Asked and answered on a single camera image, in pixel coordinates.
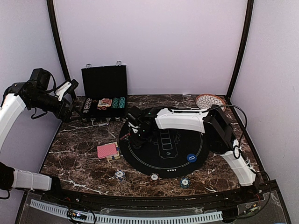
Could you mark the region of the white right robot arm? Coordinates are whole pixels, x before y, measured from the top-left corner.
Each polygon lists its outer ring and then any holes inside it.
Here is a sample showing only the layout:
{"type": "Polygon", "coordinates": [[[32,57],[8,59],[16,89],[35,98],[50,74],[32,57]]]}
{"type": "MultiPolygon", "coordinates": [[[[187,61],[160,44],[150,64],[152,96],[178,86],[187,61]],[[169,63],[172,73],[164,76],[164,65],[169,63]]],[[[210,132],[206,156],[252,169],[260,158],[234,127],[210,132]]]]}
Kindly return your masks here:
{"type": "Polygon", "coordinates": [[[131,128],[129,140],[135,147],[150,141],[159,130],[178,129],[196,131],[207,140],[208,150],[219,154],[236,174],[239,184],[244,188],[238,198],[249,202],[256,196],[257,173],[246,161],[233,127],[221,106],[213,105],[209,109],[180,110],[169,107],[152,107],[140,110],[133,106],[127,113],[128,126],[131,128]]]}

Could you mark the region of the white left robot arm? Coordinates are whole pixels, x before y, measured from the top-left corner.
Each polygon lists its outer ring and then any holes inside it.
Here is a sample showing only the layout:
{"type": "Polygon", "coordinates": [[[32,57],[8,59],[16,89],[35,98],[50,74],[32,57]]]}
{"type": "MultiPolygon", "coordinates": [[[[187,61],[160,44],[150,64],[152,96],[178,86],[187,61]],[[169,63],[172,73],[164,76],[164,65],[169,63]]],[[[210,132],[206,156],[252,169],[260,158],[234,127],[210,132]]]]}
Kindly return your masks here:
{"type": "MultiPolygon", "coordinates": [[[[0,105],[0,142],[4,143],[15,121],[25,109],[41,109],[43,114],[53,113],[63,122],[71,120],[74,111],[71,103],[65,99],[77,88],[76,80],[65,81],[60,86],[48,85],[53,75],[42,68],[33,69],[30,79],[26,82],[15,83],[8,87],[3,94],[0,105]]],[[[30,189],[47,191],[47,195],[55,203],[63,203],[66,193],[58,186],[52,185],[48,175],[32,173],[0,164],[0,188],[10,191],[15,189],[30,189]]]]}

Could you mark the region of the blue-green chip stack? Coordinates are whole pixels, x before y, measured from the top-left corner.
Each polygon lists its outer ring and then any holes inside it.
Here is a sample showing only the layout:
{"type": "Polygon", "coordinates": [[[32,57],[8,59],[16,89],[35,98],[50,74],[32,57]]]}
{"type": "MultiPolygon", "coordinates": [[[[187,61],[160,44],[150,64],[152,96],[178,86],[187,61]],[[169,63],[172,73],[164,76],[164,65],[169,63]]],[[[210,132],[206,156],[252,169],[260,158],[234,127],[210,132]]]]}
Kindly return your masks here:
{"type": "Polygon", "coordinates": [[[180,180],[180,187],[183,189],[187,189],[190,186],[190,180],[188,178],[182,178],[180,180]]]}

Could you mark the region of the red chip stack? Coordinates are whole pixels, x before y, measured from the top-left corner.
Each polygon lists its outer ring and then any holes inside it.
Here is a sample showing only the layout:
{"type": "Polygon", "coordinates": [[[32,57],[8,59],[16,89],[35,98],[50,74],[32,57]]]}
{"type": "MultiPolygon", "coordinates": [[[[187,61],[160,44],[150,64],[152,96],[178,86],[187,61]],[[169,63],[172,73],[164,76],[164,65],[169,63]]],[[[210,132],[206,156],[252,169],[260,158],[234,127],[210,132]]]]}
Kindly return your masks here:
{"type": "Polygon", "coordinates": [[[153,186],[158,185],[158,183],[159,183],[159,174],[157,174],[157,173],[150,174],[149,183],[153,186]]]}

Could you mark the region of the blue small blind button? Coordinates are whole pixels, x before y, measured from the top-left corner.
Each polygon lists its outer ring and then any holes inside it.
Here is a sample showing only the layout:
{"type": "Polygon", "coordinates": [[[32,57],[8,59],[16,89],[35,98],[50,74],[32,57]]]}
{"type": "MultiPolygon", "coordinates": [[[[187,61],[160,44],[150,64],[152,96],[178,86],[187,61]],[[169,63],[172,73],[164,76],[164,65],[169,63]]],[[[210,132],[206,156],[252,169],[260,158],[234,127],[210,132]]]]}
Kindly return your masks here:
{"type": "Polygon", "coordinates": [[[195,163],[197,161],[197,156],[195,154],[188,154],[186,159],[190,163],[195,163]]]}

